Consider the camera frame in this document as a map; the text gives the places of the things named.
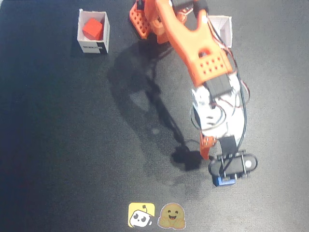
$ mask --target red cube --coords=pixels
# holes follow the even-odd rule
[[[90,40],[102,40],[103,25],[94,18],[89,21],[83,27],[83,33],[85,37]]]

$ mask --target robotic arm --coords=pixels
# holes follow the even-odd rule
[[[142,39],[157,35],[160,44],[170,42],[188,68],[195,89],[192,90],[194,126],[200,132],[200,153],[209,159],[209,150],[217,141],[222,154],[209,164],[209,172],[217,186],[234,184],[257,167],[254,155],[239,147],[247,123],[243,89],[234,56],[226,47],[208,18],[205,0],[136,0],[130,19]],[[193,11],[197,29],[184,24]],[[235,66],[228,59],[232,58]]]

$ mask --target open box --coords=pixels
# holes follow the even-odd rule
[[[94,18],[103,24],[102,40],[90,40],[84,36],[83,27],[89,19]],[[79,10],[77,41],[84,53],[107,54],[110,42],[110,23],[106,12]]]
[[[232,17],[224,15],[209,15],[208,17],[225,45],[231,48],[233,39]]]

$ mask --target hugging face emoji logo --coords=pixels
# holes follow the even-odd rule
[[[184,216],[184,209],[179,204],[169,203],[161,210],[158,226],[164,229],[182,230],[185,228]]]

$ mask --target logo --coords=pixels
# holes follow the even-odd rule
[[[95,49],[103,49],[103,47],[98,47],[98,46],[83,46],[84,48],[95,48]]]
[[[153,223],[155,205],[152,203],[131,203],[129,205],[129,227],[146,227]]]
[[[161,210],[158,226],[164,229],[182,230],[185,228],[184,216],[184,209],[179,204],[166,204]]]

